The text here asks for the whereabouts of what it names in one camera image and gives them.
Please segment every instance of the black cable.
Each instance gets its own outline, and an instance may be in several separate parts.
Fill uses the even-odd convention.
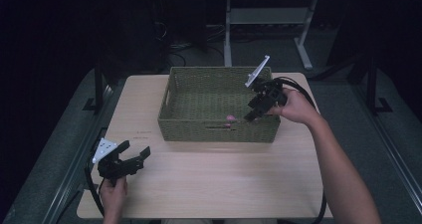
[[[99,140],[99,136],[102,134],[102,131],[103,130],[105,130],[106,128],[104,128],[104,127],[102,127],[101,129],[100,129],[100,131],[99,131],[99,134],[98,134],[98,136],[97,136],[97,140]],[[91,174],[90,174],[90,160],[92,159],[92,157],[93,157],[94,155],[93,154],[91,154],[89,157],[88,157],[88,161],[87,161],[87,166],[86,166],[86,169],[85,169],[85,174],[87,175],[87,173],[89,174],[89,178],[87,178],[87,182],[89,182],[89,180],[91,181],[91,183],[93,183],[93,180],[92,180],[92,178],[91,178]],[[57,219],[57,221],[56,221],[56,224],[57,223],[59,223],[60,222],[60,220],[62,219],[62,217],[63,217],[63,215],[65,214],[65,212],[68,210],[68,208],[71,206],[71,204],[74,202],[74,200],[77,198],[77,196],[78,196],[78,194],[80,194],[81,192],[82,192],[82,190],[83,190],[83,187],[80,185],[79,187],[78,187],[78,189],[77,189],[77,191],[75,192],[75,194],[74,194],[74,196],[69,200],[69,202],[66,204],[66,206],[63,208],[63,210],[62,210],[62,212],[60,213],[60,215],[59,215],[59,217],[58,217],[58,219]]]
[[[185,51],[185,50],[188,50],[188,49],[193,48],[193,45],[192,44],[190,44],[190,43],[187,43],[187,44],[188,45],[185,45],[185,46],[174,45],[174,47],[171,48],[172,53],[182,52],[182,51]]]
[[[211,30],[217,30],[217,32],[213,32],[212,34],[208,35],[207,43],[223,41],[223,38],[225,36],[225,30],[226,30],[224,25],[217,25],[215,27],[211,27],[208,30],[210,30],[208,32],[211,32]]]
[[[291,79],[291,78],[284,78],[284,77],[278,77],[275,78],[274,81],[279,82],[283,85],[288,85],[290,87],[293,87],[295,89],[297,89],[302,95],[305,96],[305,98],[307,99],[307,101],[316,109],[317,106],[314,103],[313,99],[311,98],[310,94],[307,92],[307,90],[305,90],[304,88],[302,88],[295,80]],[[320,204],[320,209],[319,209],[319,214],[317,216],[317,218],[314,220],[313,224],[318,224],[320,223],[320,221],[322,220],[324,214],[325,214],[325,209],[326,209],[326,198],[325,198],[325,192],[322,191],[322,201]]]
[[[93,196],[94,201],[96,202],[97,208],[99,209],[102,216],[105,215],[105,209],[103,208],[102,201],[100,200],[99,194],[96,192],[96,188],[94,187],[93,178],[91,177],[91,169],[90,169],[90,162],[93,156],[90,155],[88,157],[86,166],[85,166],[85,177],[87,178],[87,185],[90,189],[91,195]]]
[[[207,45],[207,48],[211,48],[212,50],[214,50],[214,51],[216,51],[218,54],[220,54],[220,56],[221,56],[222,58],[224,58],[224,54],[223,54],[220,50],[218,50],[217,48],[215,48],[215,47],[211,47],[211,46],[209,46],[209,45]]]
[[[183,60],[183,67],[186,67],[186,59],[183,56],[181,56],[177,53],[169,53],[169,55],[173,55],[173,56],[176,56],[176,57],[179,57],[180,59],[182,59]]]
[[[359,60],[361,60],[364,57],[363,53],[358,53],[354,56],[352,56],[351,58],[346,59],[345,61],[337,64],[337,65],[333,65],[331,66],[329,69],[327,69],[326,71],[315,75],[313,77],[308,77],[307,80],[308,81],[322,81],[332,75],[334,75],[335,73],[339,72],[340,70],[354,65],[356,62],[358,62]]]

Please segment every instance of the person's right hand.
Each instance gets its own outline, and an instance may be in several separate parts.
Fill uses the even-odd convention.
[[[283,89],[288,98],[285,106],[272,107],[267,114],[277,114],[294,122],[311,125],[315,119],[321,118],[319,113],[300,92],[288,88]]]
[[[126,195],[126,176],[119,178],[116,181],[115,186],[112,186],[111,180],[104,180],[100,189],[100,196],[105,209],[105,219],[103,223],[115,224],[119,222]]]

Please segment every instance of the gray floor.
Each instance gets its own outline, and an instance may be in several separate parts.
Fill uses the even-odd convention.
[[[286,33],[278,39],[257,40],[251,43],[233,43],[234,66],[256,67],[270,55],[268,63],[273,72],[300,72],[310,77],[326,69],[326,60],[335,31],[311,31],[306,42],[313,70],[306,71],[295,49],[292,35]],[[222,42],[210,46],[222,51]],[[177,53],[186,66],[223,66],[223,57],[213,49],[203,53],[195,48]],[[182,66],[182,59],[170,55],[171,66]],[[340,71],[323,82],[310,82],[320,112],[328,120],[336,137],[366,181],[379,208],[384,223],[422,223],[422,216],[409,187],[397,172],[396,162],[389,155],[385,137],[380,135],[378,124],[385,128],[401,154],[411,174],[422,182],[421,122],[401,100],[391,81],[379,72],[377,95],[386,98],[393,112],[374,117],[368,113],[361,94],[364,84],[358,87],[345,81],[348,69]],[[124,80],[107,93],[105,107],[99,115],[83,111],[87,99],[94,97],[94,73],[81,82],[74,97],[57,124],[33,171],[27,179],[8,218],[14,223],[101,223],[101,220],[83,220],[76,214],[81,190],[85,187],[84,162],[98,135],[108,126],[112,111],[118,102]],[[70,203],[65,211],[65,203]],[[122,223],[147,223],[149,220],[123,220]],[[293,220],[310,223],[312,220]],[[326,219],[323,223],[333,223]]]

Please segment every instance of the olive green basket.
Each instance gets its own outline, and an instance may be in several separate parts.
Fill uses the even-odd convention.
[[[245,83],[255,69],[172,68],[158,115],[164,140],[272,142],[280,125],[277,115],[244,119],[256,95]],[[259,77],[270,80],[270,68]],[[236,120],[228,120],[228,115]]]

